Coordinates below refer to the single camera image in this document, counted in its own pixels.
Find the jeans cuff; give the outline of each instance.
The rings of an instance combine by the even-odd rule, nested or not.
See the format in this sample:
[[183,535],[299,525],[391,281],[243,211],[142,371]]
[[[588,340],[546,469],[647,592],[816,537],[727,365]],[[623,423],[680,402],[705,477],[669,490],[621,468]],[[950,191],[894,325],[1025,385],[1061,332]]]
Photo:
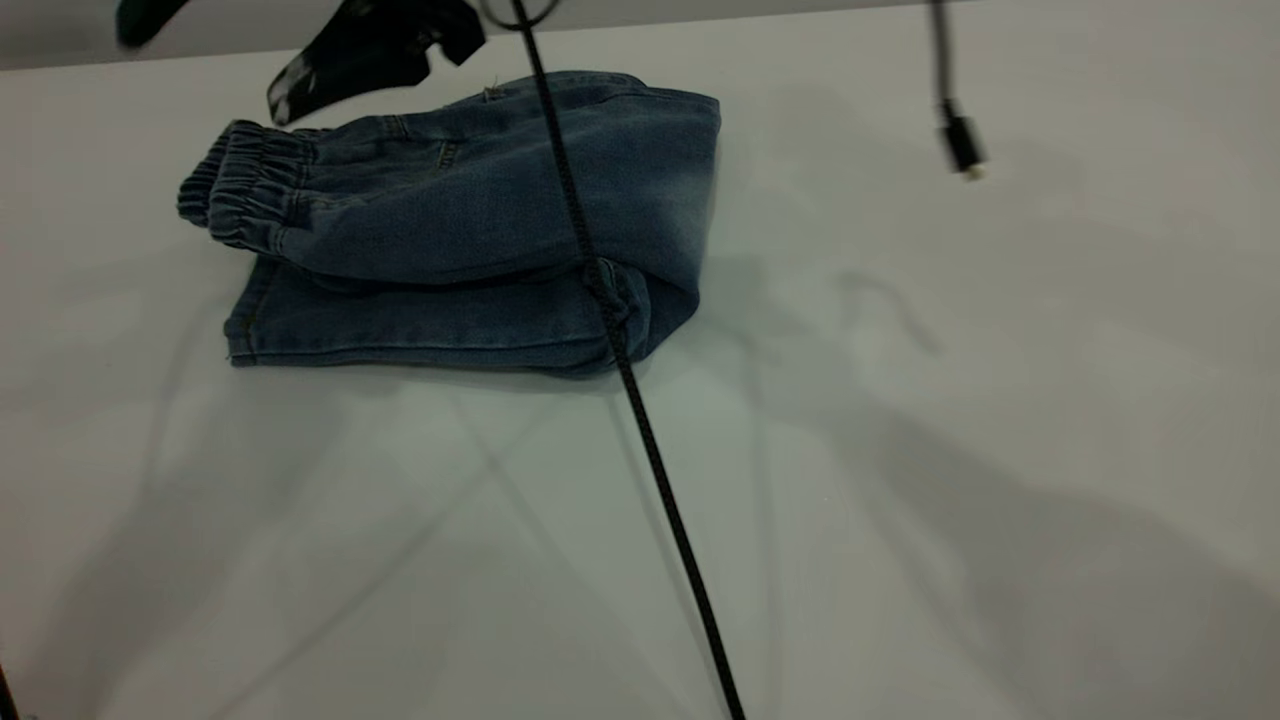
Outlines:
[[236,120],[182,183],[178,214],[221,243],[274,254],[312,156],[303,137]]

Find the black cord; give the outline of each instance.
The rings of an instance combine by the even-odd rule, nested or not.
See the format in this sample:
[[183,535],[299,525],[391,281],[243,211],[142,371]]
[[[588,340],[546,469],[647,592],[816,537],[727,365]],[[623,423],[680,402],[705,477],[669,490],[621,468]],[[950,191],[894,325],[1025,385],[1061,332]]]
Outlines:
[[929,19],[933,22],[933,82],[938,105],[952,100],[955,77],[951,69],[951,22],[946,0],[929,0]]
[[561,190],[564,192],[564,202],[568,206],[568,217],[573,225],[573,236],[577,238],[579,252],[586,265],[588,290],[591,292],[596,307],[600,310],[604,332],[613,351],[613,360],[618,365],[618,374],[622,375],[622,384],[626,387],[627,400],[631,402],[631,411],[635,414],[636,425],[640,429],[640,439],[644,441],[644,451],[649,456],[649,466],[653,469],[653,478],[658,483],[662,507],[667,512],[667,523],[671,525],[671,534],[676,539],[680,560],[685,565],[685,575],[689,578],[689,585],[694,591],[694,601],[698,603],[698,614],[701,616],[703,629],[707,632],[707,643],[710,646],[712,659],[716,661],[716,673],[719,675],[719,684],[724,693],[724,703],[728,706],[730,717],[732,720],[746,720],[746,714],[742,711],[742,701],[737,697],[737,685],[733,683],[733,671],[728,665],[728,655],[724,652],[724,642],[721,639],[719,625],[716,623],[716,612],[712,610],[712,601],[707,596],[707,585],[703,583],[703,574],[698,569],[698,559],[694,556],[694,548],[689,542],[689,533],[685,530],[685,521],[681,519],[680,506],[676,503],[676,493],[671,489],[667,468],[662,462],[658,441],[653,434],[653,427],[649,424],[649,414],[645,411],[644,400],[640,397],[640,387],[636,384],[635,372],[631,369],[631,359],[627,355],[626,331],[609,301],[604,275],[600,270],[600,258],[596,255],[595,245],[591,242],[591,234],[586,225],[586,213],[582,210],[582,202],[577,196],[577,186],[573,183],[573,173],[570,170],[568,154],[564,151],[564,138],[561,135],[556,104],[552,101],[550,85],[547,82],[547,72],[543,69],[543,60],[538,54],[538,42],[534,40],[534,26],[544,19],[552,8],[543,10],[531,22],[521,0],[511,0],[511,6],[516,12],[515,24],[499,22],[494,18],[488,0],[481,0],[481,10],[490,22],[499,27],[518,31],[525,40],[525,50],[529,51],[529,64],[534,68],[538,96],[541,99],[543,114],[547,118],[547,131],[550,135],[552,154],[556,156],[556,170],[559,174]]
[[951,154],[951,165],[969,179],[983,176],[983,150],[978,133],[969,118],[960,113],[955,99],[955,61],[951,51],[951,18],[946,0],[929,0],[929,19],[933,26],[933,82],[934,100],[942,115],[942,141]]

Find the cable plug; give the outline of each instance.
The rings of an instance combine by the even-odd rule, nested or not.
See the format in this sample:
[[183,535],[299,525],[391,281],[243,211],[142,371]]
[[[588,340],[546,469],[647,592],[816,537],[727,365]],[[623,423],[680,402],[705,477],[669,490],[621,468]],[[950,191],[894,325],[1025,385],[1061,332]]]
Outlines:
[[941,110],[943,122],[943,127],[941,128],[942,140],[951,154],[951,164],[955,167],[955,172],[964,173],[969,181],[982,179],[986,174],[986,169],[982,165],[983,160],[986,160],[986,154],[982,151],[978,133],[974,131],[969,118],[957,113],[955,102],[951,100],[942,102]]

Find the blue denim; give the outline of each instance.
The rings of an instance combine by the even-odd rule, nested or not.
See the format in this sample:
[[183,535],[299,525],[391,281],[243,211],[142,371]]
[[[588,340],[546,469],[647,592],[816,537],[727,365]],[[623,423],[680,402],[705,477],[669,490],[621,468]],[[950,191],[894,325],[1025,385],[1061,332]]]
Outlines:
[[[639,360],[698,307],[719,104],[621,74],[549,77]],[[612,365],[530,78],[330,131],[238,120],[178,211],[259,255],[225,324],[233,365]]]

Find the white surface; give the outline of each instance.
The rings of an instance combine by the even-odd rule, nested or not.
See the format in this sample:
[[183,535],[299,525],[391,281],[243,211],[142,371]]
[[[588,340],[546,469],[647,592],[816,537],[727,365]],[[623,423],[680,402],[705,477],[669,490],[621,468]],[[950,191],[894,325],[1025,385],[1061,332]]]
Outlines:
[[[750,717],[1277,717],[1277,9],[957,15],[980,184],[919,8],[543,37],[723,102],[704,309],[643,386]],[[19,698],[721,717],[616,379],[225,364],[250,259],[174,192],[288,56],[0,74]]]
[[[102,63],[115,46],[119,0],[0,0],[0,68]],[[616,27],[902,5],[920,0],[566,0],[548,28]],[[179,58],[301,47],[340,0],[191,0],[138,55]],[[511,18],[508,0],[490,0]],[[547,0],[526,1],[531,13]],[[486,29],[494,32],[493,27]]]

